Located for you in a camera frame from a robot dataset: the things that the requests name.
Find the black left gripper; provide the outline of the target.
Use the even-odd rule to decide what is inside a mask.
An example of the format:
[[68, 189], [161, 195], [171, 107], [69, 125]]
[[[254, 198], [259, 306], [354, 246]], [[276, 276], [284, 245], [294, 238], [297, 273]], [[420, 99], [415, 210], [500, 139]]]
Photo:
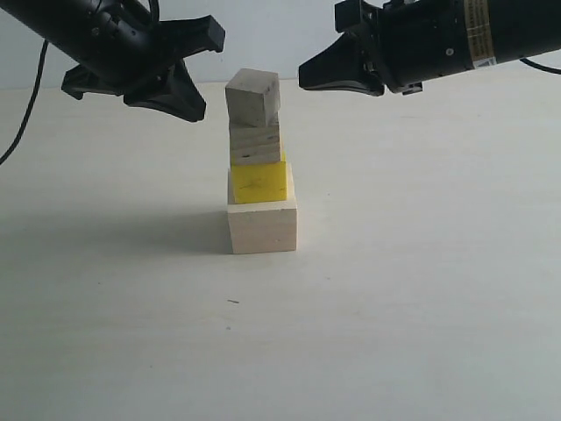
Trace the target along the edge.
[[62, 90], [121, 96], [130, 107], [159, 111], [196, 123], [206, 102], [184, 59], [224, 50], [225, 29], [208, 15], [143, 25], [126, 15], [96, 15], [85, 37], [87, 52], [64, 76]]

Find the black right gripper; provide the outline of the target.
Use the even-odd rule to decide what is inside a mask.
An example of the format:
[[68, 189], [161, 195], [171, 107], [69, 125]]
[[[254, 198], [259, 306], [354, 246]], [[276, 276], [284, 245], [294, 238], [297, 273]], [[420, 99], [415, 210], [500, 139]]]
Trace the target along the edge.
[[474, 69], [463, 1], [343, 1], [334, 13], [341, 37], [301, 64], [301, 89], [406, 96]]

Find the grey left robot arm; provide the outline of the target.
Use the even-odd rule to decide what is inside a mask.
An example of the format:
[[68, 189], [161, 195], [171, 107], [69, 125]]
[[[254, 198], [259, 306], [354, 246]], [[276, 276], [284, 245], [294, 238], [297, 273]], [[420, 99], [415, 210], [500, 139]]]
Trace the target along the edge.
[[213, 16], [156, 21], [139, 1], [18, 0], [1, 7], [76, 61], [61, 85], [73, 98], [120, 96], [131, 107], [204, 119], [206, 102], [184, 60], [223, 51], [225, 30]]

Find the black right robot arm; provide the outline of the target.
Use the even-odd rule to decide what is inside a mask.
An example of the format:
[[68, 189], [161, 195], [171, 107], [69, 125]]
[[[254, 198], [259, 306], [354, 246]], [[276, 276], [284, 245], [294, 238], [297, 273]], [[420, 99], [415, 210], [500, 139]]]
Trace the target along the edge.
[[302, 89], [406, 96], [560, 48], [558, 1], [343, 1], [334, 12], [340, 36], [298, 68]]

